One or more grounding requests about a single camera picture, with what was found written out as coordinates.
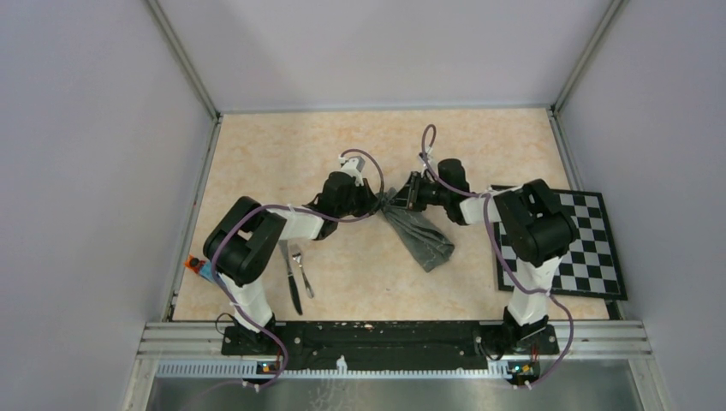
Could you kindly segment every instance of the fork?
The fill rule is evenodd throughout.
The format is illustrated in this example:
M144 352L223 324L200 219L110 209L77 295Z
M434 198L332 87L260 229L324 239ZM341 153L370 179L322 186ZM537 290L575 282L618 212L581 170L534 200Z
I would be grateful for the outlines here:
M292 253L293 259L300 267L300 272L302 272L302 281L305 283L305 291L307 293L307 297L315 298L315 292L312 291L312 285L310 285L310 282L307 281L305 269L302 268L302 251L300 250L300 247L298 247L297 244L293 244L292 246L290 246L290 253Z

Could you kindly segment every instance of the metal rail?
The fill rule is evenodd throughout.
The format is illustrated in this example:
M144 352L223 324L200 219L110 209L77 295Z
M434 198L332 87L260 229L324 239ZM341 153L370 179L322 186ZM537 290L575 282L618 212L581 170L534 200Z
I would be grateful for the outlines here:
M482 321L495 325L496 321ZM560 347L567 342L567 321L551 321ZM220 327L231 323L219 323ZM212 322L149 323L141 336L140 359L224 359L222 335ZM574 341L566 360L651 359L651 345L640 321L575 321ZM527 355L505 355L503 360L526 360ZM543 360L556 355L542 355Z

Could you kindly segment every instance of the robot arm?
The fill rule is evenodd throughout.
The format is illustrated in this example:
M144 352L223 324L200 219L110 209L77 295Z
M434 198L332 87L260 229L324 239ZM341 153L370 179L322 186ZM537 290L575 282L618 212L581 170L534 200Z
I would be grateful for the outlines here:
M438 164L439 179L469 193L469 184L461 161L446 159ZM488 190L487 216L501 222L517 255L517 278L524 289L546 289L569 244L577 236L572 219L564 212L557 195L542 180L535 180L502 191ZM410 211L424 211L426 206L442 206L449 219L459 225L485 222L485 198L465 196L447 189L437 180L412 172L391 203ZM504 311L503 334L506 345L536 334L547 326L547 295L528 294L515 288Z
M361 172L362 157L341 158L341 168L333 171L323 185L322 192L305 205L306 208L326 216L342 218L360 217L375 212L378 198L371 191ZM207 237L203 252L212 259L225 236L250 212L261 207L249 198L239 198L219 225ZM291 239L323 240L337 228L337 222L317 215L292 210L263 210L257 212L241 226L250 233L243 238L235 233L217 259L217 271L237 304L255 323L269 326L273 323L272 310L267 304L260 276L267 266L277 242ZM239 313L235 319L253 333L259 329L248 323Z

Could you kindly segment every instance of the metal floor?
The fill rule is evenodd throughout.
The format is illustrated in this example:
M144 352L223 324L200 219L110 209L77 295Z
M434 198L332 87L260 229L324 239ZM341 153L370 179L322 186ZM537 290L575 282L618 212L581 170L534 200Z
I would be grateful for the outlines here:
M212 378L157 378L147 411L177 411ZM187 411L642 410L626 360L566 361L535 390L486 379L288 379L255 394L227 385Z

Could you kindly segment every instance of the knife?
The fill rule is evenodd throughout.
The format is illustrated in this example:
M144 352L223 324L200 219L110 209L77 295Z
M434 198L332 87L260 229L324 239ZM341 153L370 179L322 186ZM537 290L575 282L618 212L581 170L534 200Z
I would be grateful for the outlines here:
M288 250L288 241L287 240L280 240L277 242L277 245L280 247L280 252L283 253L283 259L285 260L285 265L288 267L288 284L290 286L290 296L293 298L293 305L295 306L295 311L299 315L302 315L302 305L300 303L300 294L297 292L297 283L295 282L295 277L293 277L293 267L290 265L290 254Z

